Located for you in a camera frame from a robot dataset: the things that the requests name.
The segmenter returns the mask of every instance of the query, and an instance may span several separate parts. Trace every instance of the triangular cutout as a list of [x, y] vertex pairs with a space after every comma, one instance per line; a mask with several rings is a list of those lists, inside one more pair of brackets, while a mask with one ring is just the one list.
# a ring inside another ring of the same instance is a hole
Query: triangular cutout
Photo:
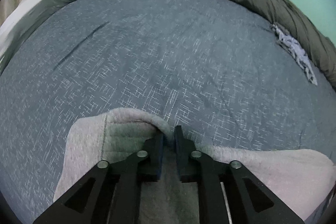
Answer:
[[264, 193], [261, 191], [252, 180], [249, 178], [243, 178], [247, 192], [249, 193], [250, 199], [254, 210], [260, 213], [268, 208], [274, 206], [273, 201], [271, 201]]
[[95, 181], [94, 178], [89, 178], [64, 205], [78, 213], [83, 213]]

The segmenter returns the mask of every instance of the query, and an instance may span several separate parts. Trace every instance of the grey bedsheet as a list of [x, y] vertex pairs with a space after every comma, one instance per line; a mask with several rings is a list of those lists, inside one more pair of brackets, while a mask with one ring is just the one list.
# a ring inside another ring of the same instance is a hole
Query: grey bedsheet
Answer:
[[334, 162], [336, 93], [310, 84], [269, 23], [229, 0], [78, 0], [0, 77], [0, 190], [23, 223], [52, 202], [80, 117], [137, 107], [196, 142], [318, 150]]

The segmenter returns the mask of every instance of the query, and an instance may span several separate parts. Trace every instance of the bed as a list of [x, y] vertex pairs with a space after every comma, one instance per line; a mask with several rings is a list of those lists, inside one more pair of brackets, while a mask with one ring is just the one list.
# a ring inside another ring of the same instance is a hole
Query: bed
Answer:
[[267, 20], [229, 0], [77, 0], [0, 77], [0, 191], [32, 223], [52, 202], [71, 125], [117, 107], [181, 124], [196, 143], [335, 162], [336, 93], [312, 68], [318, 86]]

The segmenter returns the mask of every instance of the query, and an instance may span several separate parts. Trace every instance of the silver screw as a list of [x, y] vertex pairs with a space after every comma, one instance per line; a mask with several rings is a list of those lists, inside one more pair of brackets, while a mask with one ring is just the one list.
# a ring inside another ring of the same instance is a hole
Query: silver screw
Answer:
[[101, 169], [104, 169], [107, 166], [109, 166], [109, 163], [106, 160], [101, 160], [100, 162], [97, 163], [97, 167]]
[[200, 151], [195, 150], [195, 151], [191, 152], [191, 156], [193, 158], [200, 158], [202, 156], [202, 153]]
[[240, 161], [237, 161], [237, 160], [233, 160], [231, 161], [231, 167], [232, 168], [235, 168], [235, 169], [238, 169], [242, 166], [241, 162]]
[[140, 151], [137, 152], [136, 155], [137, 155], [139, 158], [144, 158], [144, 157], [147, 157], [148, 153], [147, 153], [147, 151], [145, 151], [145, 150], [140, 150]]

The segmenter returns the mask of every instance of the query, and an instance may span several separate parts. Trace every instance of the rolled blanket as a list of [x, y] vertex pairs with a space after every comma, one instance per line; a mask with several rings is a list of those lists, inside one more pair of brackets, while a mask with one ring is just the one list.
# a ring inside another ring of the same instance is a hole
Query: rolled blanket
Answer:
[[[156, 115], [133, 108], [113, 109], [73, 124], [54, 201], [98, 161], [124, 160], [140, 150], [157, 130], [165, 134], [167, 144], [162, 175], [159, 182], [142, 185], [139, 223], [198, 223], [197, 184], [179, 181], [172, 150], [173, 127]], [[248, 151], [197, 144], [196, 147], [221, 162], [241, 161], [304, 220], [319, 207], [335, 184], [332, 161], [317, 151]]]

